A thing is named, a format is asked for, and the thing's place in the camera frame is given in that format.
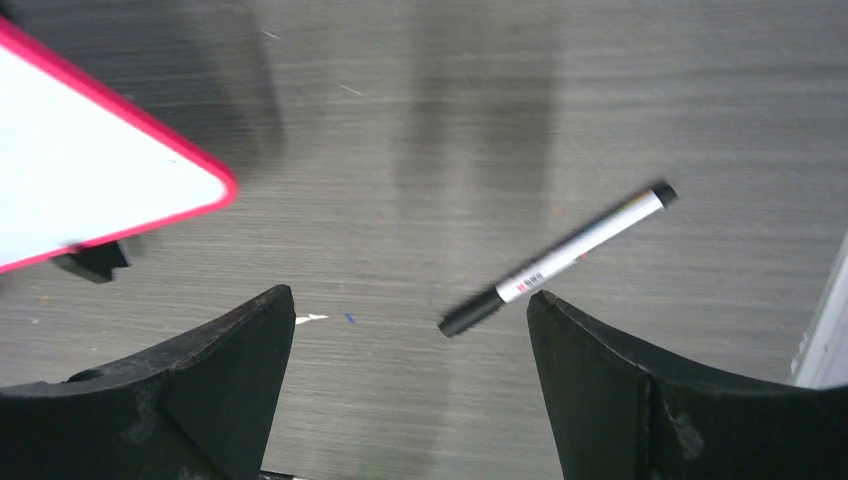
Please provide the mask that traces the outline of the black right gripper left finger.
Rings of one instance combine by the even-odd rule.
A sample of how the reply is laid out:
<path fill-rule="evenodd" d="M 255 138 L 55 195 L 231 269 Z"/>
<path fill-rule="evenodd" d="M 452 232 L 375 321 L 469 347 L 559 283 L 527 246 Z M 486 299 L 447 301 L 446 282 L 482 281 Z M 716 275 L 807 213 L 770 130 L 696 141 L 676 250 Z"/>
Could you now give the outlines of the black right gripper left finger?
<path fill-rule="evenodd" d="M 1 391 L 5 479 L 255 479 L 293 343 L 291 289 L 60 383 Z"/>

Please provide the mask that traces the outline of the black white whiteboard marker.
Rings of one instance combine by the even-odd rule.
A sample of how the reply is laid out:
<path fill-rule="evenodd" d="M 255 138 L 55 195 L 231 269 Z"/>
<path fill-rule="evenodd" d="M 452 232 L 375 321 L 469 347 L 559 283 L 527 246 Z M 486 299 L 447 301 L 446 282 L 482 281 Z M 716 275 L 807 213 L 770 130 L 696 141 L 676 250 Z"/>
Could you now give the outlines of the black white whiteboard marker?
<path fill-rule="evenodd" d="M 440 332 L 451 338 L 476 326 L 502 306 L 540 288 L 591 250 L 666 209 L 676 199 L 676 191 L 665 180 L 631 194 L 453 307 L 439 322 Z"/>

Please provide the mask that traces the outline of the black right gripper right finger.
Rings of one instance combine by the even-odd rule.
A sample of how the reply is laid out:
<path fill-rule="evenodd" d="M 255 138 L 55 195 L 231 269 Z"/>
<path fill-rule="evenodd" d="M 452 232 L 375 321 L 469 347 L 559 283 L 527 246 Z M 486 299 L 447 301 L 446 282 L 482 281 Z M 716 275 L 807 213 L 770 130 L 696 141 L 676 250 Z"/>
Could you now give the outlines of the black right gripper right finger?
<path fill-rule="evenodd" d="M 847 390 L 713 368 L 534 294 L 527 322 L 567 479 L 843 479 Z"/>

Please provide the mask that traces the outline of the pink framed whiteboard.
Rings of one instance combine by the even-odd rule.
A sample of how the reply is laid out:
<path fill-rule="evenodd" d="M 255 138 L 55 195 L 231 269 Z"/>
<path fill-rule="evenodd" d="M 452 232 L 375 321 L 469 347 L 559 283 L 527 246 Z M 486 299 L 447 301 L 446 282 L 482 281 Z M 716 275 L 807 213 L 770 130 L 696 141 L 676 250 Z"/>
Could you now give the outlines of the pink framed whiteboard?
<path fill-rule="evenodd" d="M 1 23 L 1 269 L 11 272 L 220 210 L 222 162 Z"/>

